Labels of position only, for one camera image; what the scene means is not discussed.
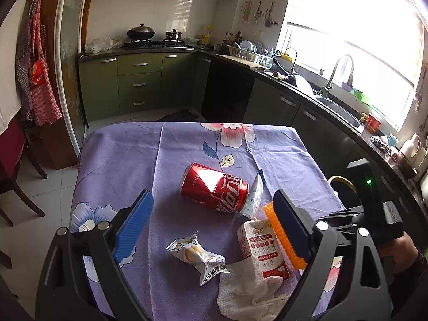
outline table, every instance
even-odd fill
[[[165,250],[176,238],[199,231],[204,249],[225,256],[226,263],[242,260],[236,235],[242,219],[180,197],[180,179],[193,162],[223,169],[248,183],[263,168],[266,185],[262,204],[284,189],[295,205],[305,208],[314,219],[342,206],[293,128],[147,122],[116,124],[91,133],[79,157],[70,228],[93,229],[130,206],[142,189],[153,192],[150,220],[135,250],[120,265],[154,321],[228,320],[217,306],[220,277],[200,287],[196,269]],[[257,217],[265,218],[262,210]],[[84,261],[101,311],[111,313],[91,258]],[[287,257],[285,262],[291,278],[282,284],[281,291],[291,293],[300,272]],[[334,285],[337,272],[332,269],[327,289]],[[316,312],[326,308],[331,293],[324,293]]]

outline dish rack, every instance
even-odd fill
[[[273,58],[267,55],[261,55],[254,52],[250,52],[246,49],[237,48],[234,46],[227,46],[229,48],[229,55],[232,57],[248,60],[254,64],[260,64],[270,69],[273,65]]]

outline tile floor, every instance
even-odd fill
[[[90,122],[86,135],[101,127],[126,121],[157,121],[166,114],[183,108],[185,107],[157,109]],[[11,270],[0,265],[0,274],[32,317],[41,268],[55,231],[61,226],[68,227],[78,175],[77,166],[55,170],[51,167],[49,158],[43,154],[43,149],[34,146],[33,151],[48,178],[43,180],[24,157],[17,183],[45,212],[45,216],[37,217],[14,191],[0,194],[0,206],[14,224],[9,227],[0,217],[0,250],[11,257],[13,265]]]

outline window blind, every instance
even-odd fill
[[[289,0],[285,21],[351,42],[418,79],[423,26],[408,0]]]

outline flower print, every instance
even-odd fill
[[[255,140],[252,124],[243,123],[201,123],[201,125],[211,131],[221,130],[220,140],[223,146],[240,148],[242,140],[253,142]]]
[[[79,231],[91,231],[103,221],[111,222],[114,216],[116,216],[117,211],[114,211],[110,205],[107,205],[104,208],[98,207],[93,211],[87,204],[79,203],[76,206],[76,209],[71,213],[70,220],[70,231],[76,233]],[[133,260],[133,255],[135,253],[135,246],[131,254],[122,259],[119,263],[119,267],[123,267],[125,264],[129,264]],[[86,274],[94,282],[99,282],[97,272],[95,270],[94,262],[92,257],[83,256],[83,262],[85,263]]]
[[[339,277],[340,265],[342,264],[342,257],[335,257],[331,264],[331,269],[328,274],[327,282],[324,286],[324,291],[329,292],[336,285],[337,278]]]

